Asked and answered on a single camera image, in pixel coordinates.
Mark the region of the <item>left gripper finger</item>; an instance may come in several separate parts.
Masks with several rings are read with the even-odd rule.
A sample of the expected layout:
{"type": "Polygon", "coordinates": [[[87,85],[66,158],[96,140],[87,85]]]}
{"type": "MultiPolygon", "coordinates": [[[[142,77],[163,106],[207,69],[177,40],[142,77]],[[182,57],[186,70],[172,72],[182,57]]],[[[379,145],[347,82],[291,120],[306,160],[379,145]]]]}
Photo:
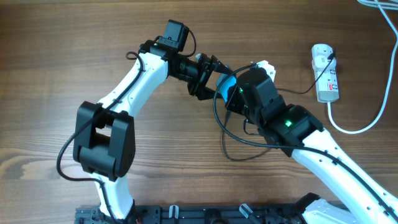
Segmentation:
{"type": "Polygon", "coordinates": [[[211,71],[218,72],[223,74],[231,74],[233,71],[226,65],[224,65],[221,61],[218,60],[214,55],[211,56],[211,71]]]}
{"type": "Polygon", "coordinates": [[[216,97],[216,99],[222,99],[222,100],[224,99],[222,97],[221,93],[216,92],[215,90],[207,88],[205,90],[205,99],[206,100],[210,100],[210,99],[213,99],[214,97],[216,97]]]}

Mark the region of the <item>turquoise screen smartphone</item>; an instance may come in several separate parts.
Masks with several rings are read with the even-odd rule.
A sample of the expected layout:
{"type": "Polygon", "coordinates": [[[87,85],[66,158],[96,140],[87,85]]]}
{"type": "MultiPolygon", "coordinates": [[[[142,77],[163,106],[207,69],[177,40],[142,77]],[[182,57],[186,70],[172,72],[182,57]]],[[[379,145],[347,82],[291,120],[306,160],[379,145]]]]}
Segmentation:
{"type": "MultiPolygon", "coordinates": [[[[220,82],[227,77],[227,74],[221,73],[216,81],[216,87],[220,84],[220,82]]],[[[228,96],[228,88],[236,84],[236,74],[229,77],[220,87],[219,93],[221,93],[222,97],[224,98],[223,101],[226,103],[227,96],[228,96]]]]}

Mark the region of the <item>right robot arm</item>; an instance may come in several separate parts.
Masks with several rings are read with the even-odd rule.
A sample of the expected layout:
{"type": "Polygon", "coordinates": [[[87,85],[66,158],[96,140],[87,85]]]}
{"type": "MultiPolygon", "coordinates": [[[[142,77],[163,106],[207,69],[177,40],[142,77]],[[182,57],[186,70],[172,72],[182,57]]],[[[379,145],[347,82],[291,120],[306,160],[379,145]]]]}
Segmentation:
{"type": "Polygon", "coordinates": [[[322,123],[299,105],[287,105],[273,72],[246,66],[219,78],[226,109],[245,116],[264,137],[263,147],[281,149],[316,175],[358,223],[397,223],[397,197],[389,194],[343,150],[322,123]]]}

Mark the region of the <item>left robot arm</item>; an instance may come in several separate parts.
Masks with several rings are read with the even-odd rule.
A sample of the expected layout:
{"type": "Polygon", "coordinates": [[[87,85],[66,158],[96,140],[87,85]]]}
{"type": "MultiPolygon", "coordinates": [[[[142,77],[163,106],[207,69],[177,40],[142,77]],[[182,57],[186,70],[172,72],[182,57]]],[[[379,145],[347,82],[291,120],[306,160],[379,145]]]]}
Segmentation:
{"type": "Polygon", "coordinates": [[[174,77],[185,81],[189,94],[199,100],[221,96],[206,83],[213,72],[229,74],[231,69],[214,56],[190,60],[183,54],[191,33],[185,24],[169,20],[163,35],[126,54],[135,64],[111,93],[97,103],[83,102],[77,111],[73,159],[96,184],[102,222],[136,221],[126,174],[136,153],[134,118],[154,90],[174,77]]]}

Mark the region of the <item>white charger plug adapter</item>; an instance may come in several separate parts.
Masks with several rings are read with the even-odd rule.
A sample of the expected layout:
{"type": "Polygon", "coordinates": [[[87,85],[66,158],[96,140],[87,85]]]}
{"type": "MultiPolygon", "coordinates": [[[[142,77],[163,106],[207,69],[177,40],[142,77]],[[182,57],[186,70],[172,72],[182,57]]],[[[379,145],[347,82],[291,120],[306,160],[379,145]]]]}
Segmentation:
{"type": "Polygon", "coordinates": [[[321,72],[325,68],[335,68],[336,67],[336,59],[332,60],[328,59],[328,56],[325,55],[317,55],[312,60],[312,68],[315,72],[321,72]]]}

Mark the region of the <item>white power strip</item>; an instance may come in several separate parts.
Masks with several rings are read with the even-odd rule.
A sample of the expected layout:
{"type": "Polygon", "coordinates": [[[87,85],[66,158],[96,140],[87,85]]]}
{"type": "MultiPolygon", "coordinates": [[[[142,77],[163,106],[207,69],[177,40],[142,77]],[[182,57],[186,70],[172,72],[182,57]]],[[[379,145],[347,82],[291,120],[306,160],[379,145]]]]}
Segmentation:
{"type": "MultiPolygon", "coordinates": [[[[317,55],[328,56],[330,60],[335,58],[332,47],[327,44],[315,44],[312,47],[312,59],[317,55]]],[[[314,77],[316,79],[315,89],[318,102],[331,103],[339,99],[336,67],[332,69],[325,68],[321,72],[314,71],[314,77]]]]}

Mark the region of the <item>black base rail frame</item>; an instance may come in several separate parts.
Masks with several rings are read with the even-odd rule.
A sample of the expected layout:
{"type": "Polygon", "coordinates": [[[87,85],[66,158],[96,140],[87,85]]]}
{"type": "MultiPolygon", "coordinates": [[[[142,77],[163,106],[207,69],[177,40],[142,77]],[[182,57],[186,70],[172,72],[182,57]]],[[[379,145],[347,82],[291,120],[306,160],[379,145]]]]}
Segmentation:
{"type": "Polygon", "coordinates": [[[169,207],[159,205],[138,205],[135,207],[136,223],[305,223],[303,216],[294,210],[292,204],[250,206],[252,218],[246,218],[237,206],[220,207],[178,207],[178,217],[169,213],[169,207]]]}

